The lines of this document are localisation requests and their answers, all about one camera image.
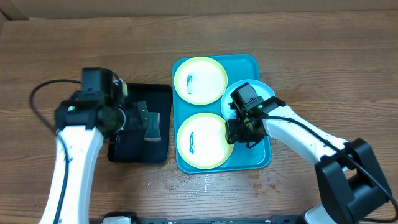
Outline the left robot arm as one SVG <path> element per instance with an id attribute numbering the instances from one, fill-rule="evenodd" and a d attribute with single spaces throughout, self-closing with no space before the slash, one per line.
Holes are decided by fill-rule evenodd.
<path id="1" fill-rule="evenodd" d="M 63 101 L 55 112 L 56 160 L 41 223 L 89 223 L 91 187 L 104 139 L 148 126 L 145 101 L 126 106 L 101 100 Z"/>

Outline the light blue plate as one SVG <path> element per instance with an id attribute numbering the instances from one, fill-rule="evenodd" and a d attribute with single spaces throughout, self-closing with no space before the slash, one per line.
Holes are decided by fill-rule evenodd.
<path id="1" fill-rule="evenodd" d="M 245 79 L 245 80 L 240 80 L 240 81 L 234 82 L 232 85 L 227 87 L 224 95 L 221 98 L 221 114 L 223 115 L 225 120 L 236 118 L 236 111 L 231 109 L 231 107 L 230 107 L 230 103 L 233 102 L 231 94 L 235 89 L 237 89 L 237 87 L 239 87 L 245 83 L 249 83 L 254 88 L 256 93 L 259 96 L 263 97 L 264 100 L 266 100 L 272 96 L 275 96 L 275 93 L 271 89 L 271 87 L 269 87 L 268 85 L 266 85 L 265 83 L 263 83 L 259 80 Z"/>

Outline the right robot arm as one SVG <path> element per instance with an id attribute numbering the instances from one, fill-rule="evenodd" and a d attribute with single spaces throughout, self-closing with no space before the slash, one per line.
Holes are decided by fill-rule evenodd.
<path id="1" fill-rule="evenodd" d="M 368 215 L 387 202 L 397 206 L 372 147 L 363 139 L 334 137 L 275 96 L 222 101 L 221 110 L 236 115 L 225 124 L 228 144 L 244 142 L 252 148 L 269 136 L 314 166 L 321 203 L 293 216 L 292 223 L 370 222 Z"/>

